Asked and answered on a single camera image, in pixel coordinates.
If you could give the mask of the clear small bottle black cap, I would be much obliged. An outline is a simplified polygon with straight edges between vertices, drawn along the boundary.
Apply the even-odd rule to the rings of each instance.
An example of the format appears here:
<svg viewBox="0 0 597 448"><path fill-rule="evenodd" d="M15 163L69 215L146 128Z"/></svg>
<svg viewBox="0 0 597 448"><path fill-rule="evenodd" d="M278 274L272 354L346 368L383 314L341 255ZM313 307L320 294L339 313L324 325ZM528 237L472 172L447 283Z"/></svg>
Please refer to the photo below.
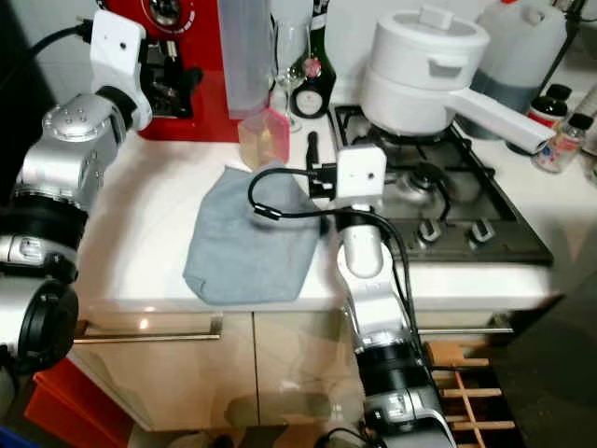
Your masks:
<svg viewBox="0 0 597 448"><path fill-rule="evenodd" d="M593 123L592 116L573 114L559 124L555 134L532 157L533 166L549 174L561 174L585 145L586 133Z"/></svg>

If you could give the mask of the white long-handled saucepan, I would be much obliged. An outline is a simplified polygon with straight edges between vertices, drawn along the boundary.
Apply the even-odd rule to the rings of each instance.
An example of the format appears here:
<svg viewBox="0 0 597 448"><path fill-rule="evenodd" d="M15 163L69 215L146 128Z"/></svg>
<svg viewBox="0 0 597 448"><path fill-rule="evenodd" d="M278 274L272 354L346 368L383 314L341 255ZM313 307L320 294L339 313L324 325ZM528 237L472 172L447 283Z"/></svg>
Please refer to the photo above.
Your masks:
<svg viewBox="0 0 597 448"><path fill-rule="evenodd" d="M537 150L554 132L512 108L468 87L455 91L415 89L367 68L359 86L364 116L397 136L442 133L462 115L523 149Z"/></svg>

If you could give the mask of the dark glass bottle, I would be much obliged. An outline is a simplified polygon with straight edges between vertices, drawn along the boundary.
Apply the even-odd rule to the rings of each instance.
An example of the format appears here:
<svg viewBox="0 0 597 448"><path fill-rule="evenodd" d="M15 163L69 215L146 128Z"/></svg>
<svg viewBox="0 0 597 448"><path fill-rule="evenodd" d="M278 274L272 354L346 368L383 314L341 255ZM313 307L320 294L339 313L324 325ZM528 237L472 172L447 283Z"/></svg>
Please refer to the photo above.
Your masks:
<svg viewBox="0 0 597 448"><path fill-rule="evenodd" d="M337 74L326 46L326 14L331 0L312 0L312 21L307 55L293 68L302 74L301 82L290 94L291 111L304 119L320 119L329 108Z"/></svg>

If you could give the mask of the black fridge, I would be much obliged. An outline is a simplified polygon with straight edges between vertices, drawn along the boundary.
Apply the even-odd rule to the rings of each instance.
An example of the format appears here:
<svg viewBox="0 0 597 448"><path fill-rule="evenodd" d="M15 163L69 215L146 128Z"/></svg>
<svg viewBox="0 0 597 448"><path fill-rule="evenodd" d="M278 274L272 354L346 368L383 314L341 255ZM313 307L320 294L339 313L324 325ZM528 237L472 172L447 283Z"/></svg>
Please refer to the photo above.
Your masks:
<svg viewBox="0 0 597 448"><path fill-rule="evenodd" d="M77 25L61 16L64 0L1 0L1 72L3 90L3 174L13 175L18 163L41 133L39 120L56 103L41 68L35 44L47 35Z"/></svg>

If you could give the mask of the wooden lattice rack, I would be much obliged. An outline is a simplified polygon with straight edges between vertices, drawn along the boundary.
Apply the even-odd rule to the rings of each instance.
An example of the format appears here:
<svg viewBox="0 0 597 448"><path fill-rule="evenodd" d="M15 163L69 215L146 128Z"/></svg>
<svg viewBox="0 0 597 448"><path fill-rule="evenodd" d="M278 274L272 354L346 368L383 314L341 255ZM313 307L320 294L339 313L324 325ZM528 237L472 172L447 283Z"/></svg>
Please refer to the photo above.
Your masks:
<svg viewBox="0 0 597 448"><path fill-rule="evenodd" d="M432 379L457 448L528 448L483 341L431 341Z"/></svg>

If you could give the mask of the clear wine glass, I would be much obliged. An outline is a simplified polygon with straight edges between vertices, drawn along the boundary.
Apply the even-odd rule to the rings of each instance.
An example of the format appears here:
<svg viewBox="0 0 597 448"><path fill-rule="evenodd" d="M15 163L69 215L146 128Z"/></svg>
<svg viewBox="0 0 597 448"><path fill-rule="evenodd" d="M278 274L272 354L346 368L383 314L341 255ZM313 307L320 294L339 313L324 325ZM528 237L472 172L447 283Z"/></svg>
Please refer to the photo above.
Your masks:
<svg viewBox="0 0 597 448"><path fill-rule="evenodd" d="M312 18L298 21L272 17L271 20L274 37L274 87L281 94L281 101L277 105L286 116L289 131L298 133L302 124L296 119L291 99L295 89L306 78L303 64L310 46Z"/></svg>

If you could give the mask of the white plastic jerrycan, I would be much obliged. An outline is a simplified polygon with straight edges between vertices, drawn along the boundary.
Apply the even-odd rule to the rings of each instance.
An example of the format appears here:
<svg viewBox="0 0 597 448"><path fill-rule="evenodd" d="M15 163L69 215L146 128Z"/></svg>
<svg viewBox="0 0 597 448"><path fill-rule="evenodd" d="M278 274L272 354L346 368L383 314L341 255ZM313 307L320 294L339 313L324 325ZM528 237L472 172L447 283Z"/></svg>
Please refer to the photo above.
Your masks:
<svg viewBox="0 0 597 448"><path fill-rule="evenodd" d="M477 20L490 43L472 90L526 116L566 38L564 14L549 0L498 0Z"/></svg>

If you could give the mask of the beige kitchen base cabinet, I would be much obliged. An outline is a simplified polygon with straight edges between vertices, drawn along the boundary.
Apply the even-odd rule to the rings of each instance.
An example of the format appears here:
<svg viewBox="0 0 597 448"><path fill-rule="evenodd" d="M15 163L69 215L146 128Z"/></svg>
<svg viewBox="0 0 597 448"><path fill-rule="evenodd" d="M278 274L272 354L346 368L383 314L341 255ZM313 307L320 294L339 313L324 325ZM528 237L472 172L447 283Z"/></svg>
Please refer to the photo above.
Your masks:
<svg viewBox="0 0 597 448"><path fill-rule="evenodd" d="M71 359L146 431L353 424L364 393L340 311L112 313L92 332L198 341L84 343Z"/></svg>

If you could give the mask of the clear container pink lid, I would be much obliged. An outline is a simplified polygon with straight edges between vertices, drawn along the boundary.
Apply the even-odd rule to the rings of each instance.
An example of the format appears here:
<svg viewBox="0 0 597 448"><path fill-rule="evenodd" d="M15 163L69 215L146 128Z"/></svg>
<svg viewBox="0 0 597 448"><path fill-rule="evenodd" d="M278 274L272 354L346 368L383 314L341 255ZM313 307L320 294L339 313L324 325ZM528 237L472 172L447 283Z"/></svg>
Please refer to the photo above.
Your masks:
<svg viewBox="0 0 597 448"><path fill-rule="evenodd" d="M273 108L263 108L238 124L240 157L250 171L290 159L289 120Z"/></svg>

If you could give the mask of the white pot with lid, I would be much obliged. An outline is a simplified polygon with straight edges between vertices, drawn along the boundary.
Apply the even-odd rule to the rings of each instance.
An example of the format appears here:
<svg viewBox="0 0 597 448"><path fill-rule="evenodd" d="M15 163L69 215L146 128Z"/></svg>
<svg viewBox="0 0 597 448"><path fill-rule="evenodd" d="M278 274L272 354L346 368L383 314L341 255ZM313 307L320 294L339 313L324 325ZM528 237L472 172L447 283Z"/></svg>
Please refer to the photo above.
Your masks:
<svg viewBox="0 0 597 448"><path fill-rule="evenodd" d="M401 9L377 19L367 69L396 84L463 89L491 41L480 25L437 6Z"/></svg>

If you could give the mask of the red coffee machine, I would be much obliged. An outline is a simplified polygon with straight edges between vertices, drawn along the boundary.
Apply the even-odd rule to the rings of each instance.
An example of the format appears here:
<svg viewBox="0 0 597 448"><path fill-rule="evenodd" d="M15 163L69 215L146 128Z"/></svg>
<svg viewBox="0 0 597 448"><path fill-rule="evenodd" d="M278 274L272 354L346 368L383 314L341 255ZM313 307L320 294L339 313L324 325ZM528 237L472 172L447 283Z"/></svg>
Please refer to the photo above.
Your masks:
<svg viewBox="0 0 597 448"><path fill-rule="evenodd" d="M228 116L227 109L217 0L95 0L95 3L145 27L141 84L151 104L154 77L174 77L179 82L184 69L203 69L203 81L193 104L182 104L178 119L153 114L153 119L140 132L142 137L214 144L236 141L236 120Z"/></svg>

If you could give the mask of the grey cloth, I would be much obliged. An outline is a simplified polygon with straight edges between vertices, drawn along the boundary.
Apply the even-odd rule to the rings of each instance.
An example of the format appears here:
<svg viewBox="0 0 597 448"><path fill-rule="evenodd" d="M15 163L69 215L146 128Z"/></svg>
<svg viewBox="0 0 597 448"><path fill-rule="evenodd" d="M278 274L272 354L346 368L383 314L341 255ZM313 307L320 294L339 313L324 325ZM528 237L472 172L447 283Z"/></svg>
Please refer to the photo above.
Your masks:
<svg viewBox="0 0 597 448"><path fill-rule="evenodd" d="M253 175L227 167L205 193L182 278L206 304L295 301L325 231L320 217L269 220L253 212Z"/></svg>

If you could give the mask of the dark grey table leg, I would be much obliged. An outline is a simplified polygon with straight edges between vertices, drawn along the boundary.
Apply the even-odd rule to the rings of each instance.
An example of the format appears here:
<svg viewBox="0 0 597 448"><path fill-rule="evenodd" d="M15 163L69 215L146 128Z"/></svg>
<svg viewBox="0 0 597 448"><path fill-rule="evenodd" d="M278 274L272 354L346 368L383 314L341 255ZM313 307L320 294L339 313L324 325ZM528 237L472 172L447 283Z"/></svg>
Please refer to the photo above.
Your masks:
<svg viewBox="0 0 597 448"><path fill-rule="evenodd" d="M494 362L528 448L597 448L597 272L564 294Z"/></svg>

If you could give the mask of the orange red board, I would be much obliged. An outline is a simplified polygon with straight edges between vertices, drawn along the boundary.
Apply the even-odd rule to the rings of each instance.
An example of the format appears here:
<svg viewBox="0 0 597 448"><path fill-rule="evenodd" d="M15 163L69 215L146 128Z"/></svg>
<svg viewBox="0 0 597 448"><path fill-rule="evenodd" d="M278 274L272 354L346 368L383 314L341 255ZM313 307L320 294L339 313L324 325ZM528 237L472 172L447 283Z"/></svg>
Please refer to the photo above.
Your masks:
<svg viewBox="0 0 597 448"><path fill-rule="evenodd" d="M46 431L69 448L90 448L84 421L48 383L47 371L33 375L33 394L21 407L21 417Z"/></svg>

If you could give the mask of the steel gas hob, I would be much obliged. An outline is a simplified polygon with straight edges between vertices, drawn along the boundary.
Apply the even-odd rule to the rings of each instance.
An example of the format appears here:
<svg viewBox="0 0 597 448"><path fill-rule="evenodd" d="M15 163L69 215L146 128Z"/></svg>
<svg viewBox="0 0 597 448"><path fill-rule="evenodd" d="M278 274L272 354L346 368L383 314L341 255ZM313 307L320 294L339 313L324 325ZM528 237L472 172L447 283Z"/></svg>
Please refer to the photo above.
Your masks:
<svg viewBox="0 0 597 448"><path fill-rule="evenodd" d="M436 135L407 137L383 131L354 104L332 107L334 146L375 144L387 158L380 215L402 234L410 263L521 263L549 266L553 255L513 206L472 150L472 141L449 127ZM469 230L486 218L496 235L474 245ZM440 220L443 238L423 247L422 220Z"/></svg>

